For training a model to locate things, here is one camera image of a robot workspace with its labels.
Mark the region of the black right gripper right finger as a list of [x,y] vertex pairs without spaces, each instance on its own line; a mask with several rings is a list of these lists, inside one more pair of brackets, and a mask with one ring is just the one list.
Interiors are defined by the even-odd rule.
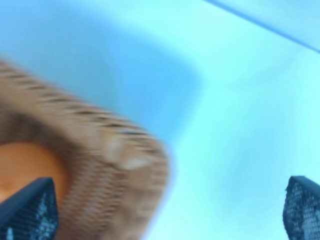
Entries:
[[320,185],[305,176],[291,176],[282,220],[290,240],[320,240]]

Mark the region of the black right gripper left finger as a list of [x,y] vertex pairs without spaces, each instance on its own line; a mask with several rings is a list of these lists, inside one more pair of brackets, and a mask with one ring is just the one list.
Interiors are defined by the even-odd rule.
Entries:
[[41,177],[0,204],[2,240],[53,240],[59,225],[55,185]]

